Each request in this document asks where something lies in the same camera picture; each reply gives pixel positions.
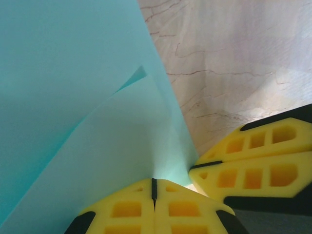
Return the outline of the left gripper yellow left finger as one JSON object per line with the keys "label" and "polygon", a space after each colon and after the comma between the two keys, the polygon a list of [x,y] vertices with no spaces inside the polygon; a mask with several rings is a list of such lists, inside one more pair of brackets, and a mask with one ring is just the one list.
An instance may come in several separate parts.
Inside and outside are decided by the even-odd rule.
{"label": "left gripper yellow left finger", "polygon": [[66,234],[153,234],[152,179],[144,179],[84,208]]}

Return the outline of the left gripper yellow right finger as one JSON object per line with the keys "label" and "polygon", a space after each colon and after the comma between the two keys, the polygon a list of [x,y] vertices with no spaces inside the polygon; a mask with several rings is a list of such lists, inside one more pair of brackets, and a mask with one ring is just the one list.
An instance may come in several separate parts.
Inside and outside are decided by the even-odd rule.
{"label": "left gripper yellow right finger", "polygon": [[156,234],[247,234],[229,206],[165,179],[155,180]]}

